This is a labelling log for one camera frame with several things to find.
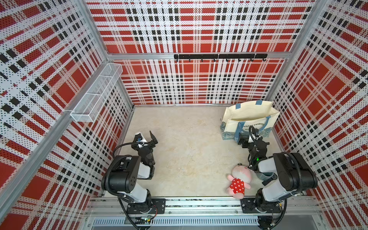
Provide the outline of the cream canvas tote bag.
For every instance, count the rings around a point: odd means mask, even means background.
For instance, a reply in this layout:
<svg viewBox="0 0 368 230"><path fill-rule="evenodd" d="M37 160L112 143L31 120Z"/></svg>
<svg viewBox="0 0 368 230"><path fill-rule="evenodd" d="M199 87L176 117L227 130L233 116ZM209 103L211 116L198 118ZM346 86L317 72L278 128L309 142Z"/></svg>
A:
<svg viewBox="0 0 368 230"><path fill-rule="evenodd" d="M232 105L225 109L220 126L221 137L236 143L241 138L251 140L249 127L253 126L260 136L268 138L279 115L271 101L256 100Z"/></svg>

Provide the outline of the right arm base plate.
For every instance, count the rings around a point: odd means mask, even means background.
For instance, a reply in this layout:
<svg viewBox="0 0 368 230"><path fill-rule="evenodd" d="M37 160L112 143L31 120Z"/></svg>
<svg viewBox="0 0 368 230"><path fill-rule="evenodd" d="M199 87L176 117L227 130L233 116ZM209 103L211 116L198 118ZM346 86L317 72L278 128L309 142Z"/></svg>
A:
<svg viewBox="0 0 368 230"><path fill-rule="evenodd" d="M240 200L244 214L280 214L281 207L278 202L256 201L255 197L245 197Z"/></svg>

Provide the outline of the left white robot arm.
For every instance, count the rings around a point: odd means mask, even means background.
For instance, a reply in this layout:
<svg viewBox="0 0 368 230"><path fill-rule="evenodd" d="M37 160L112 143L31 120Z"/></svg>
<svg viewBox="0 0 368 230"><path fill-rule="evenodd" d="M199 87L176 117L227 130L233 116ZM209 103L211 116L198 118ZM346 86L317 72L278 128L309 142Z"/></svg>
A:
<svg viewBox="0 0 368 230"><path fill-rule="evenodd" d="M155 172L153 148L158 144L156 137L150 132L150 141L142 133L136 133L132 142L118 145L113 151L113 161L103 176L101 188L114 195L119 201L140 213L151 211L153 204L151 194L138 184L138 180L151 180ZM117 155L124 146L130 146L138 155Z"/></svg>

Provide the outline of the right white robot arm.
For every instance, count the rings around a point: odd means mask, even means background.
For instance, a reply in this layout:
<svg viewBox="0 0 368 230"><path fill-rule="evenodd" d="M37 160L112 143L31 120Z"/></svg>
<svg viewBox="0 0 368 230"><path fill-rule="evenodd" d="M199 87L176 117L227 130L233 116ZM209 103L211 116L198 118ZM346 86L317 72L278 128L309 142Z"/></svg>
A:
<svg viewBox="0 0 368 230"><path fill-rule="evenodd" d="M318 179L301 154L281 152L267 157L269 143L263 141L254 126L250 126L248 131L252 140L248 144L248 168L258 174L271 174L271 177L263 181L264 186L257 191L253 204L245 200L245 209L259 213L282 212L285 209L278 208L278 204L317 187Z"/></svg>

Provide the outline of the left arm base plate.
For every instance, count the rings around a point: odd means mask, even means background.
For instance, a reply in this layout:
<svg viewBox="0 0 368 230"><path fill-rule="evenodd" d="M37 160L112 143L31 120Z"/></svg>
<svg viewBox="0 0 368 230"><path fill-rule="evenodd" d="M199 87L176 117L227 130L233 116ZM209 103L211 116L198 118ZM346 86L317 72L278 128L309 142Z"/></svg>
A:
<svg viewBox="0 0 368 230"><path fill-rule="evenodd" d="M144 203L129 203L127 214L164 214L166 207L165 198L149 198Z"/></svg>

